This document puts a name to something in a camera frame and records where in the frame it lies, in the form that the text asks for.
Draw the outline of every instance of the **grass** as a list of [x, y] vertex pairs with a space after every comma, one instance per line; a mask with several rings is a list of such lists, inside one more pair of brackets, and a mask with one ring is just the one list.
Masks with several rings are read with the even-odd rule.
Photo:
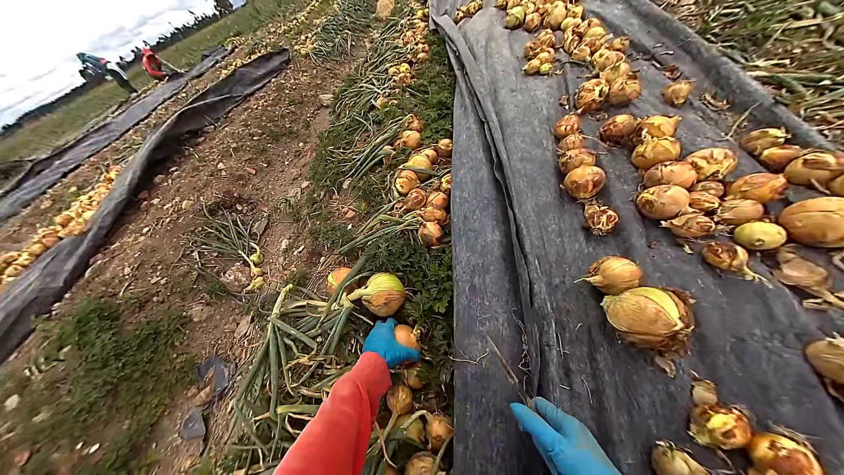
[[[66, 319], [37, 329], [49, 341], [42, 356], [49, 361], [70, 347], [67, 362], [39, 379], [4, 375], [0, 398], [18, 394], [22, 402], [8, 415], [15, 435], [0, 447], [7, 454], [20, 446], [35, 451], [25, 473], [53, 473], [51, 456], [67, 454], [79, 441], [103, 445], [96, 463], [77, 462], [80, 473], [126, 473], [143, 464], [138, 450], [168, 400], [190, 380], [193, 361], [176, 352], [184, 336], [181, 314], [127, 328], [122, 311], [107, 299], [84, 300]], [[45, 410], [45, 421], [31, 421]]]

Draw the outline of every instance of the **onion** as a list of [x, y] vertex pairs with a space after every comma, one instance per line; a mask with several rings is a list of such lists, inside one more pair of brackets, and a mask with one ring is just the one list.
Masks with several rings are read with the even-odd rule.
[[782, 192], [788, 188], [783, 175], [773, 173], [750, 173], [727, 186], [727, 199], [753, 199], [760, 203], [770, 203], [782, 198]]
[[738, 226], [758, 221], [765, 215], [765, 206], [752, 199], [726, 199], [715, 214], [715, 221], [727, 226]]
[[619, 225], [618, 213], [603, 205], [586, 205], [583, 219], [583, 226], [589, 228], [596, 236], [612, 234]]
[[663, 87], [663, 101], [669, 106], [682, 106], [694, 89], [692, 81], [680, 80]]
[[699, 180], [722, 180], [739, 165], [731, 150], [720, 148], [698, 150], [683, 160], [691, 163]]
[[724, 185], [721, 182], [698, 182], [690, 188], [691, 191], [701, 191], [703, 193], [711, 194], [716, 198], [721, 198], [724, 195]]
[[636, 168], [647, 170], [664, 161], [676, 161], [680, 150], [680, 141], [674, 137], [648, 137], [633, 150], [630, 161]]
[[779, 172], [792, 160], [805, 154], [807, 151], [796, 145], [778, 145], [765, 149], [757, 158], [762, 165], [772, 172]]
[[608, 255], [593, 262], [589, 266], [589, 273], [580, 280], [589, 282], [603, 293], [619, 295], [625, 290], [638, 287], [641, 277], [641, 269], [635, 262]]
[[689, 435], [700, 445], [731, 450], [746, 446], [753, 433], [741, 409], [716, 404], [692, 409]]
[[680, 215], [671, 221], [662, 221], [674, 236], [682, 238], [699, 238], [715, 232], [715, 222], [700, 213]]
[[777, 218], [797, 243], [844, 247], [844, 198], [812, 198], [788, 206]]
[[623, 145], [630, 140], [630, 136], [639, 126], [639, 119], [630, 114], [612, 116], [598, 131], [598, 137], [611, 145]]
[[396, 191], [408, 194], [419, 184], [419, 177], [412, 170], [399, 170], [396, 174]]
[[582, 167], [584, 165], [595, 165], [595, 160], [595, 154], [593, 154], [591, 150], [574, 149], [567, 150], [560, 154], [558, 165], [560, 166], [561, 172], [568, 174], [575, 168]]
[[583, 165], [565, 175], [563, 189], [574, 199], [589, 199], [598, 194], [607, 182], [600, 167]]
[[721, 270], [738, 272], [746, 281], [764, 281], [748, 267], [750, 256], [747, 251], [733, 243], [706, 243], [701, 249], [701, 257], [708, 264]]
[[572, 134], [579, 134], [581, 131], [580, 116], [567, 114], [557, 121], [554, 126], [554, 136], [557, 139], [564, 139]]
[[433, 248], [441, 244], [442, 228], [433, 221], [425, 221], [419, 225], [416, 235], [419, 236], [423, 246]]
[[454, 434], [452, 419], [443, 414], [427, 414], [425, 418], [425, 435], [428, 436], [428, 446], [431, 452], [439, 452], [442, 445]]
[[689, 193], [689, 207], [701, 213], [717, 210], [721, 206], [721, 200], [705, 191], [693, 191]]
[[754, 251], [774, 249], [788, 239], [785, 229], [772, 222], [754, 221], [744, 223], [733, 232], [736, 243]]
[[654, 220], [667, 220], [689, 206], [689, 192], [677, 185], [658, 185], [636, 196], [639, 211]]
[[664, 161], [648, 168], [642, 177], [645, 188], [657, 185], [677, 185], [690, 188], [697, 180], [697, 172], [687, 161]]
[[771, 147], [778, 147], [786, 143], [786, 139], [791, 137], [791, 134], [786, 132], [783, 128], [761, 128], [754, 130], [745, 135], [743, 139], [738, 142], [742, 150], [751, 155], [759, 155], [766, 149]]
[[763, 475], [824, 475], [809, 444], [779, 434], [754, 435], [747, 452], [754, 470]]

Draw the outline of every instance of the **onion skin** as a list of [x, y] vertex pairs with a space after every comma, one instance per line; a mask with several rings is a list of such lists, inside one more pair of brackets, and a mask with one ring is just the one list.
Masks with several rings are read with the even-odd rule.
[[818, 248], [844, 247], [844, 198], [799, 201], [783, 210], [777, 221], [796, 243]]

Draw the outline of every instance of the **gray tarp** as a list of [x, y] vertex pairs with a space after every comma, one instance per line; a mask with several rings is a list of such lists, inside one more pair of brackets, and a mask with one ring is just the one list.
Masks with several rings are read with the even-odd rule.
[[[678, 113], [684, 117], [678, 132], [684, 156], [710, 146], [737, 150], [734, 142], [723, 140], [732, 123], [696, 99], [680, 110], [662, 104], [660, 91], [669, 81], [652, 61], [674, 63], [697, 80], [699, 92], [728, 98], [734, 111], [754, 106], [754, 126], [785, 125], [794, 143], [828, 146], [647, 0], [584, 4], [587, 14], [601, 18], [612, 33], [630, 35], [630, 60], [645, 87], [630, 106], [608, 107], [610, 115]], [[524, 76], [522, 50], [531, 36], [504, 29], [504, 12], [489, 1], [455, 26], [448, 17], [459, 5], [436, 0], [431, 8], [458, 79], [452, 196], [456, 353], [472, 359], [483, 355], [487, 333], [517, 371], [525, 353], [530, 372], [522, 377], [528, 390], [580, 418], [626, 475], [652, 473], [650, 449], [662, 438], [693, 448], [709, 467], [726, 468], [686, 433], [690, 371], [716, 381], [724, 401], [746, 406], [758, 429], [780, 424], [817, 438], [813, 442], [827, 473], [843, 473], [841, 405], [826, 394], [802, 355], [810, 339], [844, 329], [841, 314], [805, 310], [778, 283], [767, 288], [720, 276], [699, 256], [686, 254], [668, 230], [636, 211], [630, 199], [640, 178], [628, 150], [594, 145], [606, 152], [598, 164], [608, 176], [598, 197], [619, 212], [621, 224], [608, 237], [584, 230], [582, 205], [560, 190], [552, 127], [570, 112], [558, 100], [573, 96], [588, 71], [566, 63], [562, 75]], [[559, 52], [558, 59], [568, 58]], [[589, 117], [583, 122], [584, 133], [597, 136], [600, 122]], [[733, 175], [757, 171], [761, 167], [741, 154]], [[648, 284], [682, 288], [697, 299], [691, 354], [678, 363], [676, 379], [647, 353], [620, 343], [603, 316], [600, 292], [586, 282], [574, 283], [594, 260], [610, 254], [638, 262]], [[754, 266], [770, 277], [757, 259]], [[498, 361], [490, 355], [476, 365], [457, 363], [455, 380], [455, 472], [539, 472], [542, 462], [507, 407], [518, 396]], [[742, 451], [729, 457], [746, 470]]]
[[75, 170], [85, 159], [120, 138], [130, 128], [144, 120], [158, 106], [184, 89], [190, 79], [205, 74], [229, 52], [230, 50], [223, 47], [212, 50], [202, 62], [188, 73], [174, 76], [155, 88], [152, 94], [135, 102], [112, 120], [91, 129], [50, 155], [32, 161], [0, 192], [0, 223], [16, 215], [26, 205], [32, 203], [34, 199]]
[[84, 273], [123, 208], [139, 188], [149, 186], [153, 167], [180, 149], [185, 134], [214, 125], [279, 74], [289, 60], [285, 48], [250, 61], [191, 99], [147, 137], [123, 167], [85, 232], [63, 239], [0, 294], [0, 362], [31, 333], [32, 318], [48, 312]]

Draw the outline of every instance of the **hand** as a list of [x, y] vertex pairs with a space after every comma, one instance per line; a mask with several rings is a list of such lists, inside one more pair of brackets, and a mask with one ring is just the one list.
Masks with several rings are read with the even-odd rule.
[[387, 362], [389, 368], [402, 363], [419, 361], [419, 351], [396, 341], [395, 328], [395, 319], [376, 322], [375, 328], [370, 331], [369, 336], [364, 341], [364, 352], [378, 353]]
[[554, 475], [621, 475], [582, 422], [541, 397], [533, 405], [536, 412], [517, 402], [510, 409]]

